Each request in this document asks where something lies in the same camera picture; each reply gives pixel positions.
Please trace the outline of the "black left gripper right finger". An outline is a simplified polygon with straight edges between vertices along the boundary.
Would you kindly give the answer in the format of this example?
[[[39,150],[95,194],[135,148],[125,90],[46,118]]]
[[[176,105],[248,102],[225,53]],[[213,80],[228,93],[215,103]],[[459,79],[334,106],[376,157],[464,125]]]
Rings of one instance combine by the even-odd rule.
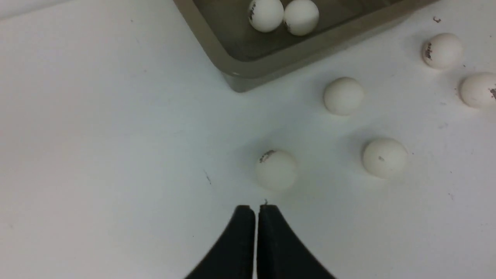
[[[258,214],[259,279],[333,279],[303,245],[276,205],[261,205]]]

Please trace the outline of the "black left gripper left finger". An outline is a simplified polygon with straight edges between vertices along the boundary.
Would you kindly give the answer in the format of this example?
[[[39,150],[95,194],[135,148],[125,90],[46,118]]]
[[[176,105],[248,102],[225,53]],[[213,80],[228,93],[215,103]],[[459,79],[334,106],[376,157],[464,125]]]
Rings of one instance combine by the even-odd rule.
[[[255,212],[238,205],[209,252],[187,279],[251,279],[255,251]]]

